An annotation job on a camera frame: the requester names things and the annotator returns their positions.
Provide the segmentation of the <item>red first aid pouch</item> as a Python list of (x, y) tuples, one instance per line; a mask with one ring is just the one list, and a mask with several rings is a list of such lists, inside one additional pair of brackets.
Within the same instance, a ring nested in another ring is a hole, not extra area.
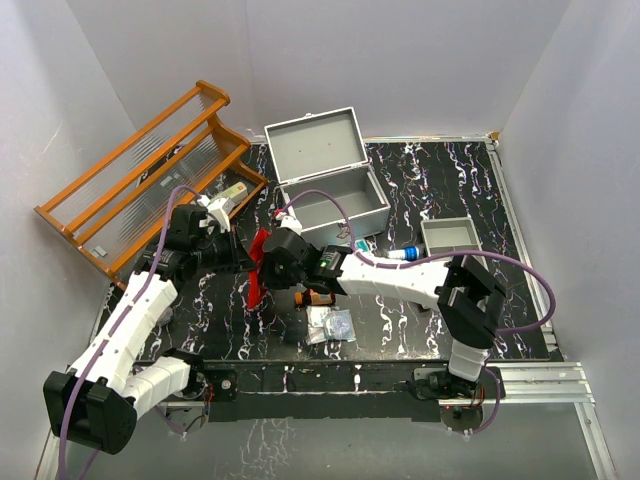
[(264, 261), (263, 246), (269, 236), (270, 233), (266, 229), (260, 228), (249, 248), (249, 256), (255, 264), (255, 266), (248, 272), (249, 293), (247, 307), (249, 310), (257, 308), (267, 293), (267, 288), (262, 283), (260, 273)]

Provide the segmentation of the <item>brown medicine bottle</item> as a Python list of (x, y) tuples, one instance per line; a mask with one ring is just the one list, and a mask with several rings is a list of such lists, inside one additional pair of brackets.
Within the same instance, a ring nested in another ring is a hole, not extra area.
[(294, 304), (297, 308), (307, 306), (332, 306), (336, 302), (333, 293), (323, 294), (307, 289), (304, 292), (296, 292), (294, 296)]

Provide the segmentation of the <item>clear bag of plasters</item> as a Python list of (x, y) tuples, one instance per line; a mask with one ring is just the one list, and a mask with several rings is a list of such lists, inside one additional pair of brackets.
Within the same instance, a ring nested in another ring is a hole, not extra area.
[(306, 308), (306, 343), (315, 345), (326, 341), (356, 340), (356, 332), (349, 310), (329, 306), (309, 306)]

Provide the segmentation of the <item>grey plastic tray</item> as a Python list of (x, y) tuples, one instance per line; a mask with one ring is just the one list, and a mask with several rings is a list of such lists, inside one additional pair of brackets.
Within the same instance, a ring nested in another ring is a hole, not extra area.
[(481, 249), (481, 242), (470, 217), (423, 219), (420, 228), (427, 256)]

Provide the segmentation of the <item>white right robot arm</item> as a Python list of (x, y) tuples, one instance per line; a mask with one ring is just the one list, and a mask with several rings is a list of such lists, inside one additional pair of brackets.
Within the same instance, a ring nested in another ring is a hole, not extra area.
[(445, 369), (415, 381), (423, 398), (470, 398), (482, 382), (493, 347), (506, 289), (470, 255), (414, 265), (381, 259), (346, 246), (316, 248), (286, 227), (260, 231), (250, 255), (256, 290), (302, 285), (325, 295), (371, 295), (413, 302), (439, 313), (453, 339)]

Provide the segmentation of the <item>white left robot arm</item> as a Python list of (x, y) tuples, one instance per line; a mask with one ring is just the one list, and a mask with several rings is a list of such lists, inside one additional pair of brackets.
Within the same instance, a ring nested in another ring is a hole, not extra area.
[(163, 400), (172, 395), (194, 399), (204, 392), (207, 376), (197, 354), (171, 348), (140, 372), (133, 367), (179, 289), (196, 273), (254, 268), (231, 225), (233, 207), (228, 198), (175, 207), (94, 340), (67, 371), (49, 374), (43, 394), (51, 430), (60, 440), (116, 454), (137, 421)]

